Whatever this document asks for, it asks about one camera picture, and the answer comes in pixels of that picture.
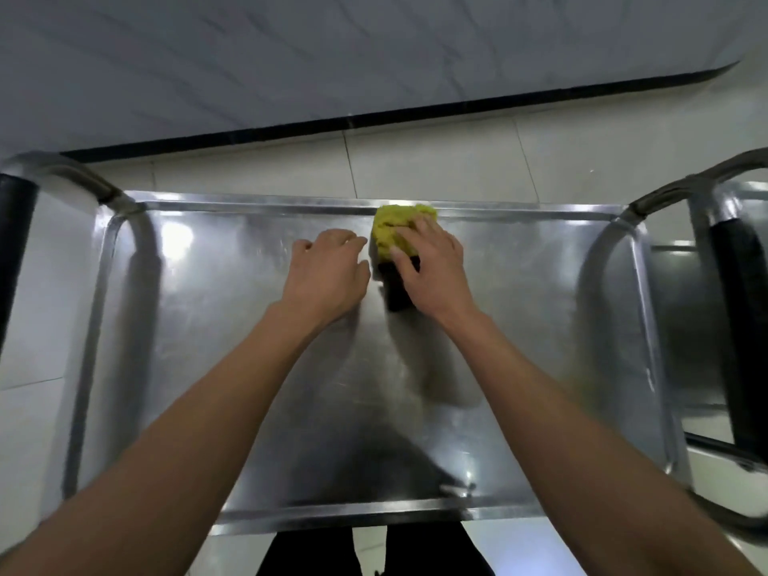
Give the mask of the person's right hand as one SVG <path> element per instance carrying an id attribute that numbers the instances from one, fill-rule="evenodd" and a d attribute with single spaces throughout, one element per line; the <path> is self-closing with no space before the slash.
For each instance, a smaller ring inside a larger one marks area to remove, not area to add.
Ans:
<path id="1" fill-rule="evenodd" d="M 420 257 L 417 276 L 400 276 L 413 305 L 443 327 L 477 312 L 464 270 L 462 245 L 429 216 L 414 219 L 399 234 Z"/>

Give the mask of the person's left hand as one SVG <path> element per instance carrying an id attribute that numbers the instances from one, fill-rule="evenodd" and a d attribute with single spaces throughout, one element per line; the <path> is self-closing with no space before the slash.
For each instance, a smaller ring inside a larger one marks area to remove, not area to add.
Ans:
<path id="1" fill-rule="evenodd" d="M 353 231 L 329 229 L 314 241 L 293 245 L 280 304 L 323 328 L 356 307 L 356 266 L 368 240 Z"/>

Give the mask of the yellow cleaning cloth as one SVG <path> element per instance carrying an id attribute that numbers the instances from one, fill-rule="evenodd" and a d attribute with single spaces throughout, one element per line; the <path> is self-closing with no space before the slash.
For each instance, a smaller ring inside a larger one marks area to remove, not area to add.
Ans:
<path id="1" fill-rule="evenodd" d="M 429 216 L 436 220 L 437 210 L 425 204 L 410 206 L 389 204 L 377 209 L 373 217 L 371 238 L 376 246 L 378 263 L 392 261 L 390 249 L 393 246 L 411 258 L 418 256 L 417 250 L 399 234 L 397 229 L 399 227 L 413 228 L 414 219 L 420 215 Z"/>

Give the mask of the person's right forearm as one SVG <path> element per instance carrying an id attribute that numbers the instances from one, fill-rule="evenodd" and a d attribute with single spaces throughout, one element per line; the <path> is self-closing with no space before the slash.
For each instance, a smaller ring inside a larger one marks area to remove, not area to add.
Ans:
<path id="1" fill-rule="evenodd" d="M 474 305 L 430 313 L 588 576 L 761 576 L 676 481 L 583 411 Z"/>

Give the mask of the person's left forearm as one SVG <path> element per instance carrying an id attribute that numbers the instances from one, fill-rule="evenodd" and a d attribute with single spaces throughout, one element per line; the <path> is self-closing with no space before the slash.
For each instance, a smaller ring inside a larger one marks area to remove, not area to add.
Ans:
<path id="1" fill-rule="evenodd" d="M 0 562 L 0 576 L 184 576 L 302 352 L 346 312 L 272 304 L 115 464 Z"/>

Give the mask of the person's black trousers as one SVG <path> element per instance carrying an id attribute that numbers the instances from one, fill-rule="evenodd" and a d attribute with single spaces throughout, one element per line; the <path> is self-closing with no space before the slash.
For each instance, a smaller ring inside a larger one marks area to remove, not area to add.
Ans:
<path id="1" fill-rule="evenodd" d="M 255 576 L 362 576 L 351 527 L 275 535 Z M 392 524 L 376 576 L 495 576 L 460 522 Z"/>

